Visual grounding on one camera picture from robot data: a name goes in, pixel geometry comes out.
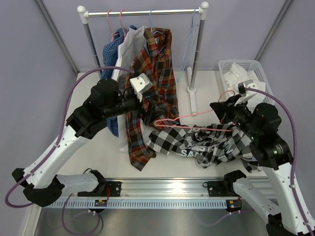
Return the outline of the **blue plastic hanger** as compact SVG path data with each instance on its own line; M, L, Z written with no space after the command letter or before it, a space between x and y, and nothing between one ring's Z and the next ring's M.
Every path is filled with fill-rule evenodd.
M194 22L194 18L196 15L196 11L197 11L198 7L196 7L193 11L192 14L192 18L191 18L191 25L190 25L190 31L189 31L189 35L186 41L186 45L185 45L185 50L184 50L184 54L182 57L182 62L181 62L181 66L180 66L180 70L179 70L179 74L177 77L177 82L180 82L180 79L184 73L185 68L187 67L187 62L190 59L190 56L192 54L192 47L196 44L197 39L193 39L194 33L197 29L199 29L199 24L196 24Z

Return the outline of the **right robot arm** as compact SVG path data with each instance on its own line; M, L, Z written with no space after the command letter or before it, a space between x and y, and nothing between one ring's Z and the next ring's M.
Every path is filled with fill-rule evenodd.
M251 153L267 175L278 204L257 190L241 171L224 175L224 192L245 200L264 221L270 236L313 236L315 220L298 183L292 183L293 156L288 144L278 135L282 120L277 108L260 103L250 112L245 104L236 104L238 98L237 95L225 102L214 102L210 107L221 123L233 122L249 137Z

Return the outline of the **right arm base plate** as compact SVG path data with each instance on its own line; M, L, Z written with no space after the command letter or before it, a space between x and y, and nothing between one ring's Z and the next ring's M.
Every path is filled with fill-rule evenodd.
M225 180L207 181L202 186L207 189L209 197L240 197L234 192L232 184Z

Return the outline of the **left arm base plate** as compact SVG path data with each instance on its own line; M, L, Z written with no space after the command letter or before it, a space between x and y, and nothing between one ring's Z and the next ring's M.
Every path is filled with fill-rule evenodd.
M121 195L120 181L105 181L91 192L78 192L78 197L119 197Z

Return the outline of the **white linen shirt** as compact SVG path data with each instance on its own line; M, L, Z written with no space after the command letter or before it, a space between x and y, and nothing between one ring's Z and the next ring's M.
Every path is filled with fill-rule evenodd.
M265 82L261 82L253 70L247 71L244 67L233 62L231 67L226 73L223 74L224 85L227 90L233 90L238 94L237 85L240 82L244 82L252 79L256 83L256 89L266 92Z

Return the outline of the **black white checked shirt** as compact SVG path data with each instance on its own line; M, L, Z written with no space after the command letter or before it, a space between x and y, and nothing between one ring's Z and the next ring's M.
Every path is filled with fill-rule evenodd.
M207 168L240 159L249 173L262 171L250 150L250 138L233 124L152 131L147 146L158 153L195 158Z

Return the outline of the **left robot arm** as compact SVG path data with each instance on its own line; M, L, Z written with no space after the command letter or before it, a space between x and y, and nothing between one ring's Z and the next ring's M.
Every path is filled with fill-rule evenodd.
M30 166L17 168L13 178L21 185L27 200L47 207L61 196L105 197L111 184L97 170L81 175L59 175L68 159L99 131L107 127L107 119L141 109L143 94L152 83L145 74L134 76L131 86L120 92L118 82L100 80L91 88L89 97L76 108L61 128L61 134Z

